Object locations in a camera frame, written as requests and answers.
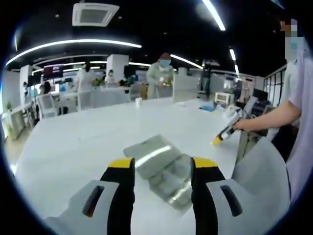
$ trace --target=black ceiling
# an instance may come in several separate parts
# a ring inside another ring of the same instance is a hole
[[[133,62],[153,63],[169,52],[197,64],[219,62],[219,69],[234,71],[229,47],[242,73],[265,76],[285,64],[284,34],[269,0],[211,0],[226,31],[220,31],[202,0],[95,0],[120,6],[108,27],[72,27],[73,5],[79,1],[49,1],[21,22],[18,52],[67,39],[112,39],[135,44],[129,48],[103,44],[71,44],[43,48],[11,63],[16,69],[46,57],[74,54],[128,54]],[[173,59],[173,66],[186,63]]]

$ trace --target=lavender sleeve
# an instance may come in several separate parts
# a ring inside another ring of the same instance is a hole
[[[302,94],[304,84],[304,63],[303,63],[303,52],[300,52],[297,60],[297,81],[296,88],[292,89],[289,101],[302,110]]]

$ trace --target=yellow tool tip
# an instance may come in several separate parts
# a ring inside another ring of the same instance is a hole
[[[213,144],[213,145],[217,145],[217,144],[219,144],[220,142],[222,142],[222,141],[220,140],[220,138],[216,137],[212,144]]]

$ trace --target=air conditioning vent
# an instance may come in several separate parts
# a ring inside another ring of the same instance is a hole
[[[73,9],[73,26],[106,27],[119,6],[100,3],[76,3]]]

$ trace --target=potted plant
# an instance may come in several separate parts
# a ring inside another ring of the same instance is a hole
[[[11,104],[10,101],[7,102],[7,104],[6,104],[5,107],[6,107],[6,109],[7,109],[8,112],[11,112],[11,111],[12,111],[12,104]]]

